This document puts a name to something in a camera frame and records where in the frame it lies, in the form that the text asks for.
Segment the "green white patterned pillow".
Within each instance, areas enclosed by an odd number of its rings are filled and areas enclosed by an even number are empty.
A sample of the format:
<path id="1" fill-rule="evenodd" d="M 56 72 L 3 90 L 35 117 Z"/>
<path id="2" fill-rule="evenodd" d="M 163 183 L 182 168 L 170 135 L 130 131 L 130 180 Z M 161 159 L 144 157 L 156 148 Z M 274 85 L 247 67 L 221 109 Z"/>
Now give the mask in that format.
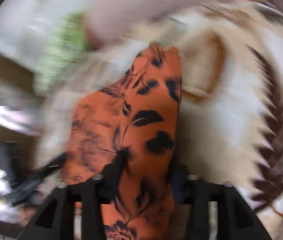
<path id="1" fill-rule="evenodd" d="M 49 35 L 33 81 L 35 93 L 40 96 L 52 93 L 73 74 L 76 64 L 88 49 L 84 13 L 68 14 Z"/>

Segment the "orange black floral blouse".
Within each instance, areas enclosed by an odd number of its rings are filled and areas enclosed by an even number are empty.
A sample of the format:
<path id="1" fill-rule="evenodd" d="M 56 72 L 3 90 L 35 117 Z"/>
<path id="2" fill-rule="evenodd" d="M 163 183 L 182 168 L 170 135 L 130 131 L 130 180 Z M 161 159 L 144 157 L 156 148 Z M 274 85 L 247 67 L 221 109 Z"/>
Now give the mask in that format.
<path id="1" fill-rule="evenodd" d="M 115 197 L 101 207 L 108 239 L 163 239 L 174 213 L 168 178 L 181 101 L 176 48 L 151 45 L 116 83 L 81 99 L 74 111 L 62 178 L 82 183 L 128 155 Z"/>

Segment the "beige leaf pattern blanket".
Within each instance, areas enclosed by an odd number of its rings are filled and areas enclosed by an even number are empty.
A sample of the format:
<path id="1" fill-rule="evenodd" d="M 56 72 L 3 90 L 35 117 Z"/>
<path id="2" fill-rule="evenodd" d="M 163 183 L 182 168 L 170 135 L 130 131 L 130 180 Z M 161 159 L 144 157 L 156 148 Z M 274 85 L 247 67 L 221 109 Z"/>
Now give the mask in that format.
<path id="1" fill-rule="evenodd" d="M 119 81 L 151 45 L 176 48 L 181 63 L 170 183 L 173 163 L 207 182 L 230 183 L 270 239 L 283 239 L 283 14 L 259 2 L 190 7 L 139 22 L 99 51 L 89 48 L 45 96 L 36 165 L 67 156 L 78 102 Z M 68 184 L 64 166 L 39 187 L 43 196 Z"/>

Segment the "stained glass wooden door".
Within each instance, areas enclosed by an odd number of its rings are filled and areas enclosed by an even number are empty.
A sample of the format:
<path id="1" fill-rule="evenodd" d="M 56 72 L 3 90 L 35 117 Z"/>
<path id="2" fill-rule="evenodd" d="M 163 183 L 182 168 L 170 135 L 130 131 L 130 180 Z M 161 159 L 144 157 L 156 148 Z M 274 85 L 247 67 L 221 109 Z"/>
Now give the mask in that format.
<path id="1" fill-rule="evenodd" d="M 20 161 L 27 170 L 35 166 L 35 147 L 42 131 L 41 99 L 32 85 L 31 71 L 0 55 L 0 144 L 18 143 Z"/>

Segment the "pink bolster cushion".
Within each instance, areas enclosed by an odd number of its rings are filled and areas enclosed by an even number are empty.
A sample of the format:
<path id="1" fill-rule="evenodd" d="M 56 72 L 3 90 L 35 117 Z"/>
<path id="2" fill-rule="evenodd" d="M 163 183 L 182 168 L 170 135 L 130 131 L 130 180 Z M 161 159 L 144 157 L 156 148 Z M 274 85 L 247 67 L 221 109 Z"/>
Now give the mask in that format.
<path id="1" fill-rule="evenodd" d="M 207 1 L 233 0 L 94 0 L 85 17 L 85 32 L 94 49 L 112 43 L 131 25 Z"/>

